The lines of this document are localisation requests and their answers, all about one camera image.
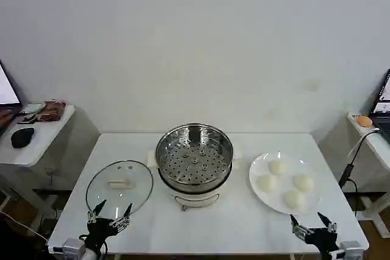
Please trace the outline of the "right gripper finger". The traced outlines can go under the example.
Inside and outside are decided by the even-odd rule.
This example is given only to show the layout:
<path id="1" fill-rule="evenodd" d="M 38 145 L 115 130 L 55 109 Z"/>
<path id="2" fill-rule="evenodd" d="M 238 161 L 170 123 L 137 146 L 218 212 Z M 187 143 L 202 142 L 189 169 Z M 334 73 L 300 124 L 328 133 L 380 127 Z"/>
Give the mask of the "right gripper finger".
<path id="1" fill-rule="evenodd" d="M 290 214 L 290 219 L 291 219 L 291 225 L 292 225 L 292 233 L 295 234 L 295 236 L 302 240 L 306 241 L 305 238 L 307 235 L 311 234 L 311 230 L 303 225 L 301 225 L 298 220 Z"/>
<path id="2" fill-rule="evenodd" d="M 317 213 L 320 220 L 330 233 L 336 233 L 337 230 L 337 224 L 335 222 L 332 222 L 327 216 L 321 214 L 320 212 Z"/>

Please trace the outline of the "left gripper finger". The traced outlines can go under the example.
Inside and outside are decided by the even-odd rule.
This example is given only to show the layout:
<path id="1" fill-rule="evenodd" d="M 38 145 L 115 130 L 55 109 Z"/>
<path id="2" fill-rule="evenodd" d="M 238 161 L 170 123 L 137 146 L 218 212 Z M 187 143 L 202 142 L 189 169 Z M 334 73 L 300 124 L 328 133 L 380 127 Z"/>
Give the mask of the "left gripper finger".
<path id="1" fill-rule="evenodd" d="M 88 223 L 94 223 L 96 221 L 96 217 L 99 215 L 106 202 L 107 202 L 106 200 L 103 200 L 102 202 L 97 204 L 92 211 L 88 211 L 87 213 Z"/>
<path id="2" fill-rule="evenodd" d="M 130 224 L 130 213 L 132 210 L 132 206 L 133 206 L 133 203 L 130 203 L 130 205 L 124 211 L 123 216 L 119 219 L 114 220 L 109 225 L 112 228 L 116 228 L 117 230 L 124 230 Z"/>

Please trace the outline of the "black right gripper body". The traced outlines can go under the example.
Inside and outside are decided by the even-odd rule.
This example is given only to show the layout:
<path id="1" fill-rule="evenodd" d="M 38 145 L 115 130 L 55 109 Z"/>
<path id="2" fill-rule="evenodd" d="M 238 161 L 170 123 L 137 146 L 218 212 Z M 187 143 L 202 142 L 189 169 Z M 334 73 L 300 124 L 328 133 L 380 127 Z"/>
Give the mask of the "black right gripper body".
<path id="1" fill-rule="evenodd" d="M 306 235 L 306 243 L 314 245 L 321 256 L 329 256 L 330 252 L 339 250 L 336 244 L 337 235 L 327 228 L 314 228 Z"/>

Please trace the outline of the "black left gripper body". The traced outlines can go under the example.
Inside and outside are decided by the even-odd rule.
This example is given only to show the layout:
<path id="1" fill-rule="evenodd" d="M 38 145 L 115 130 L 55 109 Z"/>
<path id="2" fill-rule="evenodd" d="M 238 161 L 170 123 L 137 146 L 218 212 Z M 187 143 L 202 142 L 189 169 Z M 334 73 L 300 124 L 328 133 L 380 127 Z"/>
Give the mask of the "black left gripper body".
<path id="1" fill-rule="evenodd" d="M 94 222 L 87 223 L 88 236 L 85 246 L 90 250 L 100 250 L 108 237 L 119 233 L 113 222 L 112 219 L 96 218 Z"/>

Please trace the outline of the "person's hand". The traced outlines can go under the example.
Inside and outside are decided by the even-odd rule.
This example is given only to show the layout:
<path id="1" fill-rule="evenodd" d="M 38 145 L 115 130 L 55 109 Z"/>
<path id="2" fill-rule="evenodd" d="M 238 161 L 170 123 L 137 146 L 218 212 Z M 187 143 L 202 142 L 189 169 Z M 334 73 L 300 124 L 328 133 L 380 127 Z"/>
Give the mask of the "person's hand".
<path id="1" fill-rule="evenodd" d="M 11 110 L 2 109 L 0 111 L 0 130 L 5 130 L 14 117 L 15 114 Z"/>

